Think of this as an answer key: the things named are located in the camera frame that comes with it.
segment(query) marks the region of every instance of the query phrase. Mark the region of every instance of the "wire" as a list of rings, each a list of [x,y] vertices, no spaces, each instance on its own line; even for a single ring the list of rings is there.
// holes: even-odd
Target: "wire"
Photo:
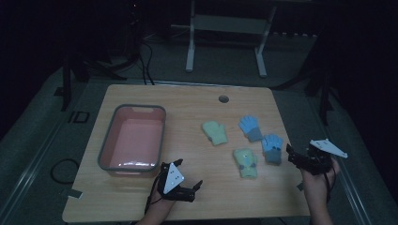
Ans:
[[[127,70],[131,69],[131,68],[134,67],[134,66],[135,66],[135,63],[133,63],[132,65],[126,67],[125,69],[123,69],[123,70],[121,70],[121,71],[118,71],[117,73],[118,73],[118,74],[124,73],[124,72],[126,72]]]
[[[321,159],[320,159],[318,156],[315,156],[315,158],[318,160],[318,162],[321,162]],[[331,168],[333,169],[333,173],[334,173],[334,179],[333,179],[333,186],[332,186],[332,187],[330,186],[330,180],[328,179],[327,173],[326,173],[326,172],[323,172],[323,175],[324,175],[325,180],[326,180],[326,189],[327,189],[326,202],[327,202],[327,203],[328,203],[329,200],[330,200],[330,193],[331,193],[331,191],[332,191],[333,188],[334,188],[334,185],[335,185],[335,183],[336,183],[336,176],[337,176],[336,171],[334,170],[334,167],[331,166]]]
[[[177,38],[179,36],[184,35],[185,33],[188,33],[190,31],[190,28],[187,28],[179,33],[176,33],[174,35],[171,35],[170,38]],[[146,37],[143,38],[144,41],[149,41],[149,42],[155,42],[155,43],[163,43],[165,41],[164,37],[159,37],[158,33],[152,33],[150,35],[147,35]]]
[[[73,181],[74,181],[74,180],[72,180],[72,181],[62,181],[62,180],[59,180],[58,178],[56,178],[56,177],[55,177],[55,174],[54,174],[55,168],[56,168],[57,166],[59,166],[59,165],[60,165],[61,163],[63,163],[63,162],[68,162],[68,161],[69,161],[69,162],[72,162],[72,163],[76,166],[77,169],[79,169],[79,167],[80,167],[79,163],[78,163],[76,160],[72,159],[72,158],[65,158],[65,159],[62,159],[62,160],[58,161],[57,163],[55,163],[55,164],[52,166],[52,168],[51,168],[50,176],[51,176],[51,178],[52,178],[56,183],[58,183],[58,184],[62,184],[62,185],[70,185],[70,184],[73,184]]]
[[[153,80],[149,74],[149,64],[150,64],[150,61],[152,60],[153,51],[152,51],[152,48],[148,44],[143,42],[143,45],[147,46],[147,48],[150,50],[149,58],[148,58],[146,65],[145,65],[143,56],[141,54],[139,55],[140,62],[143,65],[142,71],[143,71],[144,84],[146,85],[146,77],[147,77],[150,80],[150,82],[152,83],[152,85],[155,85],[155,83],[153,82]]]
[[[145,206],[144,214],[146,214],[146,211],[148,211],[148,208],[149,208],[149,206],[150,206],[151,204],[157,203],[158,201],[160,201],[160,200],[162,199],[162,198],[160,198],[160,199],[158,199],[158,200],[156,200],[156,201],[154,201],[154,202],[151,202],[151,200],[152,200],[152,193],[153,193],[153,191],[155,190],[155,186],[157,185],[158,180],[159,180],[159,178],[161,177],[161,175],[163,175],[164,173],[165,173],[165,171],[159,172],[159,174],[155,177],[155,180],[153,181],[152,189],[150,189],[149,196],[148,196],[147,199],[146,199],[146,206]]]
[[[282,224],[287,225],[287,223],[285,223],[281,217],[278,217],[278,220],[279,220]]]

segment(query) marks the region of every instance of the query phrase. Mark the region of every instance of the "dark background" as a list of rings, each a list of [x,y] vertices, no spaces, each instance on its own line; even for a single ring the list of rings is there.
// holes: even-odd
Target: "dark background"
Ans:
[[[212,1],[205,13],[262,17],[246,10],[252,1],[227,7]],[[207,1],[198,1],[197,10]],[[390,193],[398,201],[394,165],[398,159],[398,3],[380,1],[314,1],[280,5],[272,32],[318,35],[306,69],[327,68],[331,85],[351,115]],[[114,38],[126,24],[134,23],[131,45],[134,57],[142,27],[151,26],[165,38],[171,23],[189,24],[190,1],[27,1],[0,0],[0,138],[19,118],[43,82],[71,55],[72,69],[84,82],[76,53],[110,62]]]

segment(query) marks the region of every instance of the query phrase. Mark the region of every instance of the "metal stand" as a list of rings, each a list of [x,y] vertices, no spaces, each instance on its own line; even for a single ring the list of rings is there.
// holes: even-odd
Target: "metal stand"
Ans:
[[[90,60],[82,54],[77,54],[77,55],[78,56],[75,55],[74,58],[71,58],[70,54],[66,54],[64,56],[63,74],[62,74],[63,86],[58,88],[55,92],[57,96],[62,96],[63,98],[63,104],[61,109],[62,112],[64,112],[67,109],[71,101],[72,93],[71,93],[71,83],[70,83],[70,71],[73,70],[75,76],[77,74],[80,74],[80,76],[78,75],[76,77],[78,77],[78,80],[81,82],[87,82],[89,79],[89,75],[83,66],[84,63],[87,63],[89,66],[100,71],[101,73],[110,77],[111,79],[122,80],[122,81],[126,80],[126,78],[120,77],[119,75],[113,73],[110,69],[104,67],[98,62]]]
[[[195,55],[194,32],[195,30],[211,30],[223,32],[236,32],[245,34],[262,35],[262,39],[258,47],[254,49],[257,61],[258,72],[260,77],[266,77],[266,66],[264,64],[263,50],[269,34],[269,29],[274,18],[276,7],[272,7],[268,20],[257,20],[247,18],[232,18],[222,16],[210,16],[195,14],[195,0],[191,0],[191,29],[190,29],[190,46],[188,48],[187,72],[193,71],[193,60]]]

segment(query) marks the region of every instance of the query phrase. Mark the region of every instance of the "light blue cloth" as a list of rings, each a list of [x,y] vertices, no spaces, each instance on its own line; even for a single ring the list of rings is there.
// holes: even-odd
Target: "light blue cloth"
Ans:
[[[266,161],[274,164],[281,164],[281,149],[283,144],[283,139],[275,134],[268,134],[261,141],[263,145],[263,151],[266,156]]]
[[[240,118],[239,126],[251,143],[258,142],[263,139],[257,118],[251,115],[243,116]]]

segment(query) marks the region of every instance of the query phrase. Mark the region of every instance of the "pink tray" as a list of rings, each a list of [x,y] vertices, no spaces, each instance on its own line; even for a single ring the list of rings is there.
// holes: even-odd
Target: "pink tray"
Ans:
[[[117,107],[99,153],[99,166],[115,176],[154,176],[161,158],[165,118],[161,106]]]

